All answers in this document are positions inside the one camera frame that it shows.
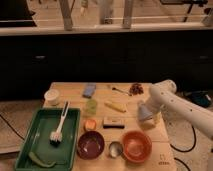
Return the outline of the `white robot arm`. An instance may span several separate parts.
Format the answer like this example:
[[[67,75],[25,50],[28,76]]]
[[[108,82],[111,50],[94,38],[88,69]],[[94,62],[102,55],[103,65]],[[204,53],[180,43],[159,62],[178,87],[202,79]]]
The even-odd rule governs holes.
[[[190,122],[213,141],[213,112],[176,95],[177,86],[173,80],[164,80],[149,85],[149,98],[145,105],[152,114],[166,106]]]

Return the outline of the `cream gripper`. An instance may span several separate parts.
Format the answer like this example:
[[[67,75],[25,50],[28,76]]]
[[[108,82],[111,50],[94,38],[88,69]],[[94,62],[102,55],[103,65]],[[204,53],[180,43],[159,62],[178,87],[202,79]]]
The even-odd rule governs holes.
[[[152,116],[150,119],[144,121],[143,125],[145,127],[154,128],[160,122],[160,119],[161,119],[161,114],[158,113],[158,114]]]

